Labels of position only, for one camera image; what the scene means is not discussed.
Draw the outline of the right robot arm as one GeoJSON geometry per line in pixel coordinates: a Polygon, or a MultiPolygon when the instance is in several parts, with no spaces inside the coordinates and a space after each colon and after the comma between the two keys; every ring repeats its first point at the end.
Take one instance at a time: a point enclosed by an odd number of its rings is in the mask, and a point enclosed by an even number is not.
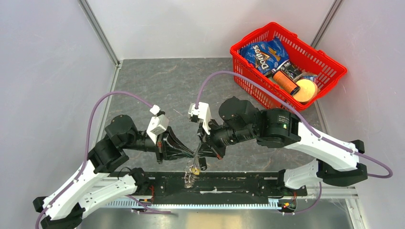
{"type": "Polygon", "coordinates": [[[347,187],[368,178],[366,165],[360,163],[357,152],[364,152],[360,140],[326,142],[326,135],[290,111],[273,108],[260,110],[247,100],[236,97],[225,100],[219,115],[219,125],[211,116],[207,103],[191,104],[188,117],[199,124],[198,154],[222,159],[227,146],[254,139],[267,148],[286,148],[313,157],[306,165],[283,169],[278,173],[276,190],[288,195],[310,183],[324,182],[331,186],[347,187]]]}

